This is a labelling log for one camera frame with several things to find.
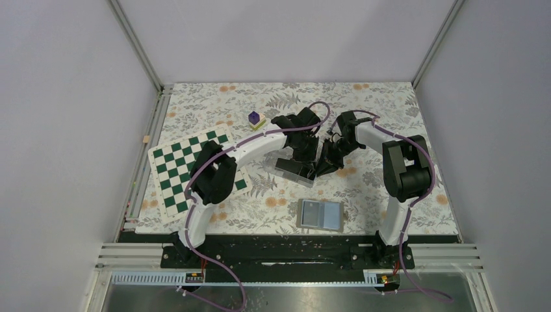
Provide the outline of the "clear acrylic card tray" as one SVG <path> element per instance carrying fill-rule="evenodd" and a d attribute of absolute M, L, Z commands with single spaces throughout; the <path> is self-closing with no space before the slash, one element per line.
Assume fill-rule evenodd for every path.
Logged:
<path fill-rule="evenodd" d="M 315 162 L 291 159 L 290 150 L 273 151 L 265 155 L 263 168 L 272 175 L 312 188 L 316 178 Z"/>

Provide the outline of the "grey card holder wallet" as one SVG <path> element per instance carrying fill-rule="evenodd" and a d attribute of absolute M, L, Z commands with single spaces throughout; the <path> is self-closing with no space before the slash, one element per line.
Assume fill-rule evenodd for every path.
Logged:
<path fill-rule="evenodd" d="M 298 228 L 342 233 L 344 231 L 344 204 L 333 201 L 298 200 L 296 225 Z"/>

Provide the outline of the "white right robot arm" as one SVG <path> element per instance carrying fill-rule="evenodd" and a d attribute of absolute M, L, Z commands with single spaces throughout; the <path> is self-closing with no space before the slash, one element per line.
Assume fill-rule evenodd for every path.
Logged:
<path fill-rule="evenodd" d="M 316 175 L 342 169 L 345 156 L 357 149 L 370 148 L 382 156 L 383 184 L 389 195 L 387 216 L 366 254 L 377 267 L 407 270 L 415 266 L 407 243 L 411 210 L 435 186 L 434 163 L 423 136 L 393 133 L 379 126 L 378 118 L 370 113 L 358 119 L 354 110 L 341 113 L 334 122 L 340 130 L 339 139 L 324 140 Z"/>

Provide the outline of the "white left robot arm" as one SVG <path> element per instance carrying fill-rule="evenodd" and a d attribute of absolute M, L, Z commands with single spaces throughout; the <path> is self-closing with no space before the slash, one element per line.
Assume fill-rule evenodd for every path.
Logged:
<path fill-rule="evenodd" d="M 310 165 L 316 157 L 316 133 L 326 120 L 305 107 L 297 114 L 272 118 L 266 127 L 236 143 L 206 142 L 190 170 L 190 181 L 183 187 L 184 199 L 191 204 L 184 226 L 172 235 L 177 259 L 186 267 L 201 261 L 198 246 L 205 241 L 211 214 L 216 205 L 230 196 L 235 176 L 244 165 L 284 148 L 305 156 L 304 163 Z"/>

